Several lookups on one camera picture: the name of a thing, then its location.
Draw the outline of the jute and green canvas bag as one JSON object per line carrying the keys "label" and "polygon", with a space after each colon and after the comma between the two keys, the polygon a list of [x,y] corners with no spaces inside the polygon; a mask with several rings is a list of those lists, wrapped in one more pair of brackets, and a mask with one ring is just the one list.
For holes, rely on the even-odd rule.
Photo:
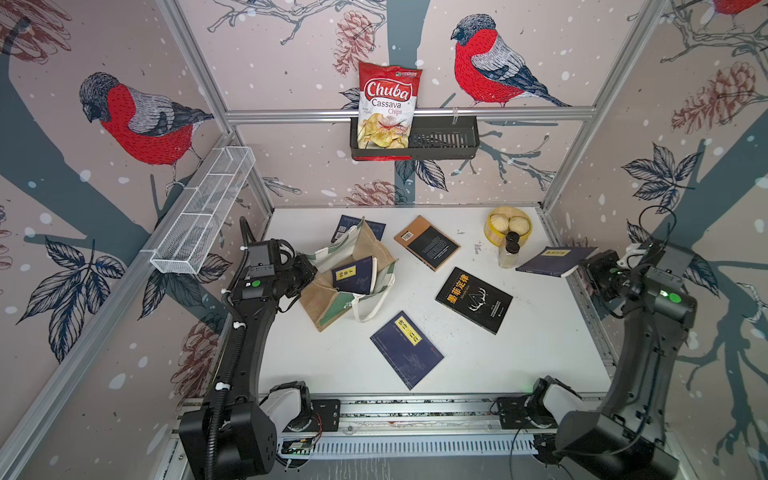
{"label": "jute and green canvas bag", "polygon": [[320,332],[341,318],[372,320],[395,284],[397,260],[364,220],[307,259],[317,273],[300,303]]}

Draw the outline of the black book with gold title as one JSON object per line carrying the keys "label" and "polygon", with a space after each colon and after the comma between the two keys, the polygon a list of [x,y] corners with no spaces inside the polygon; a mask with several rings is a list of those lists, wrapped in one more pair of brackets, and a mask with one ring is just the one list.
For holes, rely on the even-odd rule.
{"label": "black book with gold title", "polygon": [[513,296],[455,267],[439,290],[436,301],[496,335]]}

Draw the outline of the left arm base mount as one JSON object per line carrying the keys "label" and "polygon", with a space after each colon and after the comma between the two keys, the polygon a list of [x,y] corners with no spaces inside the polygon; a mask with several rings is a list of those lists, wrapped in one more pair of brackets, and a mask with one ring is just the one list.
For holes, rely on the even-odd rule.
{"label": "left arm base mount", "polygon": [[318,399],[312,400],[311,405],[312,416],[304,432],[337,432],[341,416],[341,401],[339,399]]}

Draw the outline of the blue book with barcode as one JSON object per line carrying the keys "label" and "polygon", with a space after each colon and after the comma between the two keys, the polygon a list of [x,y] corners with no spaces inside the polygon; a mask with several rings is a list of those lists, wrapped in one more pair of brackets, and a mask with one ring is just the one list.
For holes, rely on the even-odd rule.
{"label": "blue book with barcode", "polygon": [[[339,219],[339,222],[337,224],[337,227],[334,231],[334,234],[331,237],[331,242],[335,243],[337,240],[339,240],[348,230],[350,230],[354,226],[358,226],[359,223],[362,221],[361,218],[352,217],[348,215],[342,215]],[[366,220],[367,225],[374,233],[375,237],[381,241],[383,234],[386,229],[386,225],[384,223],[380,222],[374,222],[370,220]]]}

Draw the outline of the blue book yellow label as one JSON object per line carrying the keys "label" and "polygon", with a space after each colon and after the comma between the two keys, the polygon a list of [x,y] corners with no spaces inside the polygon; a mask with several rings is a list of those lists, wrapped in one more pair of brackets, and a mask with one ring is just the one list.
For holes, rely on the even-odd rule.
{"label": "blue book yellow label", "polygon": [[413,390],[444,359],[404,311],[384,324],[370,340],[408,390]]}
{"label": "blue book yellow label", "polygon": [[596,247],[546,247],[529,261],[516,267],[518,272],[536,275],[566,277],[580,263],[596,252]]}

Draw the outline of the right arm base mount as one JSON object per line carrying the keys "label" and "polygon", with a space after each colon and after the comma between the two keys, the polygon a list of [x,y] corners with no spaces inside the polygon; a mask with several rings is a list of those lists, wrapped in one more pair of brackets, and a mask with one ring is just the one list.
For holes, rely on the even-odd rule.
{"label": "right arm base mount", "polygon": [[496,414],[503,430],[551,429],[557,422],[551,413],[530,394],[498,397]]}

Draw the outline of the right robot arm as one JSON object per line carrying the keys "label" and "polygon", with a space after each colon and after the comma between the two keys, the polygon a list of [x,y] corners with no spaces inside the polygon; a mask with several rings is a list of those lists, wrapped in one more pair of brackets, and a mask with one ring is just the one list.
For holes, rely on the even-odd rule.
{"label": "right robot arm", "polygon": [[683,279],[694,253],[655,238],[642,246],[635,266],[614,250],[583,263],[598,297],[623,303],[623,344],[601,404],[589,409],[552,376],[538,379],[530,397],[557,426],[554,461],[570,460],[598,479],[672,479],[679,468],[666,450],[665,411],[672,370],[697,312]]}

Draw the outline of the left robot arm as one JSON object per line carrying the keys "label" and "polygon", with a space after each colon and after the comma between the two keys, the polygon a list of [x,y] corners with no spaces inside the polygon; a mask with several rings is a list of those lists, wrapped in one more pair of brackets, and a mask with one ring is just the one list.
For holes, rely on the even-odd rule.
{"label": "left robot arm", "polygon": [[278,434],[312,407],[302,381],[280,384],[264,397],[259,376],[280,303],[295,304],[317,270],[281,239],[259,241],[240,221],[243,258],[222,294],[232,322],[222,359],[201,407],[183,414],[179,436],[196,479],[246,479],[269,473]]}

